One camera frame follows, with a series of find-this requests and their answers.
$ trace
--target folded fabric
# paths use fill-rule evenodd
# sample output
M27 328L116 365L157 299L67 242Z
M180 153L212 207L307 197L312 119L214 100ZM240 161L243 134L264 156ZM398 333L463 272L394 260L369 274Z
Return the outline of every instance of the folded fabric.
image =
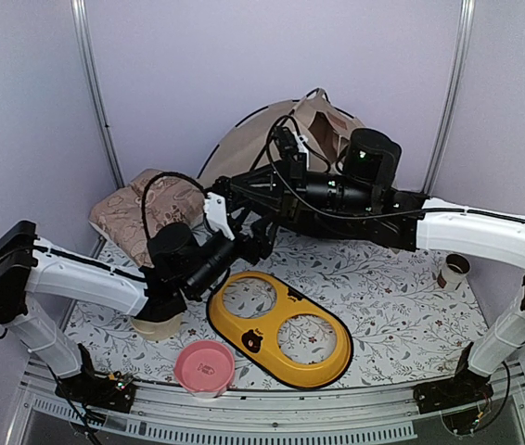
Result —
M158 170L145 170L112 195L97 203L89 215L91 225L116 244L138 266L151 266L141 219L141 197ZM191 227L202 221L203 195L192 184L164 176L151 185L146 200L147 228L154 236L170 223Z

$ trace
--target white cup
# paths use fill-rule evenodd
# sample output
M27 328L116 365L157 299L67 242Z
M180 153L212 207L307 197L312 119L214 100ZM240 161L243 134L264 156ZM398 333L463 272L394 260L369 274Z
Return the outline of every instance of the white cup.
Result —
M440 274L438 286L444 290L457 290L470 270L468 260L462 255L451 253L446 257Z

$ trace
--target floral patterned mat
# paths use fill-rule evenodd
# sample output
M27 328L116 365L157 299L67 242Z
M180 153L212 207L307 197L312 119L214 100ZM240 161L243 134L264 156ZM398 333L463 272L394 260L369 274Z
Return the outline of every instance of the floral patterned mat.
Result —
M202 229L197 236L203 239ZM450 375L461 349L485 332L467 283L455 292L436 285L443 258L437 251L393 253L365 241L318 240L280 230L271 257L255 267L238 261L232 272L270 273L338 316L352 333L354 356L347 373L331 388L354 388ZM110 243L100 259L134 267ZM236 282L224 294L228 310L247 318L272 310L274 304L272 288L249 280ZM204 338L222 341L207 322L205 302L189 301L187 306L179 333L161 342L141 338L128 316L81 302L66 333L89 349L100 371L175 383L173 365L182 348ZM324 320L300 316L282 326L277 341L296 362L321 362L335 346L331 334ZM233 351L233 388L288 389Z

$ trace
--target vertical metal post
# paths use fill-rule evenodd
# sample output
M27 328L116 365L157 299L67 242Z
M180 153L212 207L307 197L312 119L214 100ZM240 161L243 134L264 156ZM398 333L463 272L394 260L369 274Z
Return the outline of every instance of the vertical metal post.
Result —
M465 67L465 59L467 58L468 43L470 41L471 28L473 24L473 14L475 11L475 0L463 0L460 11L460 20L458 22L458 35L456 37L455 58L452 66L452 74L450 76L450 83L448 85L448 95L444 105L442 119L440 120L440 127L438 128L438 135L436 143L431 152L431 159L429 160L428 172L423 183L422 191L427 194L433 192L433 188L438 178L438 171L442 165L442 158L448 142L448 135L455 112L456 99L460 88L460 79Z
M112 134L108 119L106 117L106 110L104 102L99 89L99 82L97 80L96 62L94 60L94 52L92 49L92 42L89 35L89 25L87 24L87 14L85 11L84 0L72 0L73 19L75 22L75 31L77 32L77 42L81 52L83 66L85 68L85 76L87 78L89 91L94 104L94 111L96 113L97 122L99 125L102 142L106 151L106 157L110 168L110 173L117 188L124 187L124 179L122 178L121 166L114 150L114 143L112 142Z

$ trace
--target black bear logo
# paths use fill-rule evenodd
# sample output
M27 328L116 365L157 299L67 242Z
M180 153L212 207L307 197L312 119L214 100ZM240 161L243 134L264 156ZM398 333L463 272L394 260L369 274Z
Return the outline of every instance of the black bear logo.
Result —
M242 343L244 343L244 346L247 350L249 350L250 352L254 352L255 354L259 350L261 350L262 341L263 338L254 334L254 331L252 329L242 334Z

